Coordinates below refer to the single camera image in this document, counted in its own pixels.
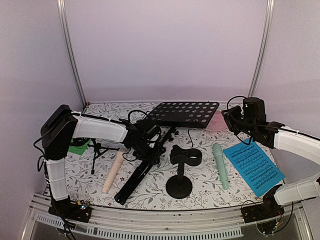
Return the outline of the beige toy microphone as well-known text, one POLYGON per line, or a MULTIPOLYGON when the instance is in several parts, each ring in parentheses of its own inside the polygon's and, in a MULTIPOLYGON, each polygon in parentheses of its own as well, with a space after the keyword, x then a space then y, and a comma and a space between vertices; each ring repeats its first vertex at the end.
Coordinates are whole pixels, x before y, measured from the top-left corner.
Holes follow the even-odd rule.
POLYGON ((125 149, 124 148, 120 148, 115 156, 115 160, 112 164, 112 167, 104 181, 104 184, 102 186, 102 190, 101 192, 103 194, 107 194, 116 178, 116 175, 118 173, 118 171, 120 170, 120 167, 124 161, 124 157, 123 154, 125 153, 125 149))

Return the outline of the mint green toy microphone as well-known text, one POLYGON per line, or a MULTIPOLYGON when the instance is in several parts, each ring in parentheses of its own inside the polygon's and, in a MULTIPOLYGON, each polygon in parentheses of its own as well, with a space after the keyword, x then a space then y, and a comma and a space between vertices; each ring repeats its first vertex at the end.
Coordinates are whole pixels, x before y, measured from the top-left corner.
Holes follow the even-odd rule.
POLYGON ((218 170, 220 182, 222 184, 222 188, 224 190, 227 190, 229 187, 228 174, 227 174, 226 165, 224 162, 223 150, 218 143, 215 143, 212 146, 212 154, 215 158, 215 163, 217 166, 217 170, 218 170))

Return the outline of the black tripod microphone stand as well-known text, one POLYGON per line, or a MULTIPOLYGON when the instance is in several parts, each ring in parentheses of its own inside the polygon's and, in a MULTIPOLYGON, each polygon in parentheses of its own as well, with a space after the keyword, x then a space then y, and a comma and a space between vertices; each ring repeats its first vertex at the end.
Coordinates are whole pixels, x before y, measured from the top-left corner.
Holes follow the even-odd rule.
POLYGON ((74 144, 84 140, 84 139, 90 139, 91 142, 88 145, 88 147, 93 148, 93 160, 92 160, 92 169, 91 169, 91 174, 93 175, 95 173, 95 163, 96 163, 96 159, 100 158, 102 155, 104 155, 107 151, 118 151, 119 148, 113 148, 113 147, 105 147, 102 146, 101 143, 96 142, 95 138, 73 138, 71 140, 71 142, 73 142, 74 144))

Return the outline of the black music stand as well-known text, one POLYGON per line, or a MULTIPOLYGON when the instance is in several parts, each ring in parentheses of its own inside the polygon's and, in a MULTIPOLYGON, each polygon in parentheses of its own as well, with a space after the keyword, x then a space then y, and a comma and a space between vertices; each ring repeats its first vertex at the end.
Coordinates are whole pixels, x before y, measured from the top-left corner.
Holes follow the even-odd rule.
MULTIPOLYGON (((177 128, 205 129, 219 105, 218 102, 204 101, 162 102, 151 112, 144 112, 145 117, 135 123, 132 123, 129 118, 122 120, 122 123, 128 127, 128 134, 123 144, 133 151, 143 151, 148 147, 152 148, 155 144, 164 146, 166 141, 173 141, 173 134, 177 128)), ((115 195, 115 201, 124 205, 153 166, 141 160, 140 165, 115 195)))

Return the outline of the black round-base microphone stand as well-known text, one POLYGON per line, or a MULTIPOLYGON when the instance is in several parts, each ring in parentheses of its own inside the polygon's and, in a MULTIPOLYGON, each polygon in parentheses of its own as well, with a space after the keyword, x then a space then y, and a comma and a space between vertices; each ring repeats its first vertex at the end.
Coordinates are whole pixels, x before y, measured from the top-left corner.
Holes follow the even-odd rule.
POLYGON ((166 192, 174 199, 184 199, 193 190, 191 180, 185 176, 185 165, 191 167, 199 166, 202 163, 203 154, 196 148, 184 149, 175 144, 172 146, 169 157, 170 163, 177 165, 177 174, 166 182, 166 192))

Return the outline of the blue sheet music page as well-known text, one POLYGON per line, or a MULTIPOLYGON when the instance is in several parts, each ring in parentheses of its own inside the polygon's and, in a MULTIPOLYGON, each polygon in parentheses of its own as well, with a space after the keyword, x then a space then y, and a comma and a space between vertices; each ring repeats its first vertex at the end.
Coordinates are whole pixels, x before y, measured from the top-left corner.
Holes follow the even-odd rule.
POLYGON ((265 151, 249 139, 224 149, 223 153, 258 198, 285 178, 265 151))

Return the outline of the green sheet music page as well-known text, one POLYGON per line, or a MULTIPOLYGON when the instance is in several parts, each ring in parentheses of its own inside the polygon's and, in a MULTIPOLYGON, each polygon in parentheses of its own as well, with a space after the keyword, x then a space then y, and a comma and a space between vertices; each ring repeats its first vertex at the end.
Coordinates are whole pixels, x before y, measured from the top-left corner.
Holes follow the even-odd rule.
POLYGON ((87 150, 90 143, 91 143, 91 140, 89 138, 86 138, 84 140, 80 140, 76 143, 71 142, 70 146, 68 148, 68 152, 82 156, 85 153, 85 151, 87 150))

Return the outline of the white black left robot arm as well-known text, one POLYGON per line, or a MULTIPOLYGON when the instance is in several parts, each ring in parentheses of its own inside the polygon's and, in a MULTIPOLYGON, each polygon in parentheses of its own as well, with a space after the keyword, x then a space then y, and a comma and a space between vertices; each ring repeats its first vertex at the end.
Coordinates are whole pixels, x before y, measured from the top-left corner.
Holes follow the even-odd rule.
POLYGON ((165 139, 156 122, 146 116, 136 123, 129 119, 108 119, 81 114, 62 104, 40 130, 46 181, 50 186, 55 209, 63 216, 74 213, 69 202, 65 171, 65 158, 73 139, 89 138, 109 140, 123 144, 133 151, 133 156, 147 166, 156 165, 165 152, 165 139))

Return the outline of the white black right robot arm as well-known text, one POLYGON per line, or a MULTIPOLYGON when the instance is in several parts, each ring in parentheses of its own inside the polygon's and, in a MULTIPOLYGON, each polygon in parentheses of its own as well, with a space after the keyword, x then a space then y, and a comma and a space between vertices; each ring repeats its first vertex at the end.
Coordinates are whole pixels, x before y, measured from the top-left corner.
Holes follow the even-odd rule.
MULTIPOLYGON (((245 133, 253 142, 270 149, 283 150, 320 163, 320 139, 294 130, 283 123, 267 121, 265 102, 258 97, 242 97, 242 106, 229 107, 221 112, 228 129, 235 135, 245 133)), ((290 202, 313 199, 320 196, 320 174, 301 179, 294 183, 278 185, 266 194, 268 200, 259 206, 262 218, 269 218, 290 202)))

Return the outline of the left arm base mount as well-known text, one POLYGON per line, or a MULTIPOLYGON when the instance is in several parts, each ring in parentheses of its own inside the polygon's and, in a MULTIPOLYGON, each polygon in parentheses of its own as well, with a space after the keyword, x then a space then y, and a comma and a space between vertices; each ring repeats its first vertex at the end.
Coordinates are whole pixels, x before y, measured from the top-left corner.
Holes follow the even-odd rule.
POLYGON ((59 201, 52 199, 48 213, 58 216, 63 220, 88 223, 92 214, 90 205, 89 201, 71 201, 69 197, 59 201))

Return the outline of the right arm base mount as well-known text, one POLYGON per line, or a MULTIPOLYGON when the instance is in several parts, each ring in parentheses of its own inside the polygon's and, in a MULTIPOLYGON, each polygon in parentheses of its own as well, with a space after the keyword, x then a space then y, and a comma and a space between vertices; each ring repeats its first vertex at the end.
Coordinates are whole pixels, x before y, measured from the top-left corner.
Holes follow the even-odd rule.
POLYGON ((241 208, 241 214, 245 223, 252 223, 270 218, 279 217, 279 220, 275 220, 275 223, 261 223, 258 230, 264 235, 272 235, 277 231, 280 221, 285 213, 284 208, 275 200, 275 193, 282 184, 278 184, 272 187, 263 197, 261 203, 254 203, 251 200, 246 200, 241 208))

